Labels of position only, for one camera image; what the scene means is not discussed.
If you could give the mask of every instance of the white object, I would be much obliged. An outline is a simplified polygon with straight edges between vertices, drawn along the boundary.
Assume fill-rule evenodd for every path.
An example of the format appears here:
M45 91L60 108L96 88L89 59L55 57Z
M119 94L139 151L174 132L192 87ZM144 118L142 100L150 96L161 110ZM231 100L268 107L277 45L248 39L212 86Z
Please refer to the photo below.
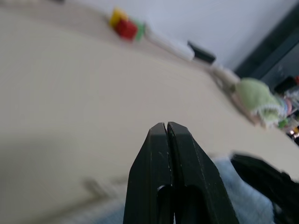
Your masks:
M155 30L151 25L146 24L145 26L145 36L154 44L165 50L183 58L187 61L191 61L194 58L194 51L187 43L182 43L180 41L171 39L161 32Z

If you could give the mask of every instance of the green block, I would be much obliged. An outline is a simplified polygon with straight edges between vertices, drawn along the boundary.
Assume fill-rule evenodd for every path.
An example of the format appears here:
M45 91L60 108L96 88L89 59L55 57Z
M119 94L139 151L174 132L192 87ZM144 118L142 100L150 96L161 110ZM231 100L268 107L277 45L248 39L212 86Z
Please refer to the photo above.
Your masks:
M143 34L144 34L144 31L145 31L145 25L144 25L144 23L139 22L139 21L136 20L136 19L132 19L131 21L132 21L132 22L137 26L137 28L138 28L137 34L136 34L136 36L135 36L135 40L140 41L141 38L142 38L142 36L143 36Z

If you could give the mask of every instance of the white wall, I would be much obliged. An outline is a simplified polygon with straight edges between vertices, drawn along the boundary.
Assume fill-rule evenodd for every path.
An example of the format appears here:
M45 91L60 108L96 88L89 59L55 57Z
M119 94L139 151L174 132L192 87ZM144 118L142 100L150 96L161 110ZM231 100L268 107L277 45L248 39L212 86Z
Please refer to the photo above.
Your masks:
M75 0L111 12L122 7L156 29L213 52L236 68L297 0Z

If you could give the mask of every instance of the green cloth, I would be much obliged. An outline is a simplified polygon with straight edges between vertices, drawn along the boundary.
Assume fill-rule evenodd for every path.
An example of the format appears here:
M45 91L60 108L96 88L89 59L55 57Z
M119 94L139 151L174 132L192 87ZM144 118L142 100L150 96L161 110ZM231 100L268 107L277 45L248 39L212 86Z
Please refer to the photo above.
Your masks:
M243 106L252 115L258 114L266 126L276 125L286 116L284 107L261 81L243 78L236 84L235 91Z

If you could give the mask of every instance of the beige table surface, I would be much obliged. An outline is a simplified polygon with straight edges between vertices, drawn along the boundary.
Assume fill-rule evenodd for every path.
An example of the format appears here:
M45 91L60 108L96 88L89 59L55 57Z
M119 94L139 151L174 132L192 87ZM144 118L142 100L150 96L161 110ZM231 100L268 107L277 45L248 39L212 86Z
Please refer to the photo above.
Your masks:
M88 177L127 176L158 122L187 126L207 153L247 152L299 178L299 148L187 64L0 9L0 223L91 197Z

